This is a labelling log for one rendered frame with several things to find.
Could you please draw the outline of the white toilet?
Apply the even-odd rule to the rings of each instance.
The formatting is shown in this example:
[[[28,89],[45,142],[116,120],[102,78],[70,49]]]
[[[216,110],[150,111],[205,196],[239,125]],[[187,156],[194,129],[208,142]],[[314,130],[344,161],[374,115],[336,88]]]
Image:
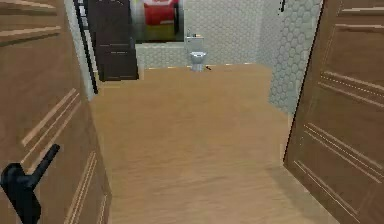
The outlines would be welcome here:
[[[204,38],[197,34],[186,36],[185,46],[191,60],[191,70],[202,72],[204,60],[207,55],[207,52],[204,50]]]

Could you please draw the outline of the dark brown cupboard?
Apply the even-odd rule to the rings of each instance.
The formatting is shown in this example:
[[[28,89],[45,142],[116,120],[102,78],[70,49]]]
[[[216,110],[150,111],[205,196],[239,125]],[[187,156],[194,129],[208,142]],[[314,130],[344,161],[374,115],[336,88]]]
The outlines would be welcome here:
[[[137,80],[130,0],[88,0],[88,22],[100,80]]]

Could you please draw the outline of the brown panelled room door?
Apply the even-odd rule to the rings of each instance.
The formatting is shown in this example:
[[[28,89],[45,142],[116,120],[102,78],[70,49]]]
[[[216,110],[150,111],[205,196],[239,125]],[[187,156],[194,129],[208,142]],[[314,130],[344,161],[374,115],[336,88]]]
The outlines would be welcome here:
[[[66,10],[68,0],[0,0],[0,178],[59,152],[34,192],[38,224],[110,224],[111,190]],[[0,186],[0,224],[22,224]]]
[[[339,224],[384,224],[384,0],[325,0],[284,166]]]

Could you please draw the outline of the wall mirror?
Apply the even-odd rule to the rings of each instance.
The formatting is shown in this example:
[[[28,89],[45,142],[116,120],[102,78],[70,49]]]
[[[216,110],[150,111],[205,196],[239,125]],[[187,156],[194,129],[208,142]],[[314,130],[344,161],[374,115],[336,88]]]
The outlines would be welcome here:
[[[130,0],[138,43],[182,42],[184,0]]]

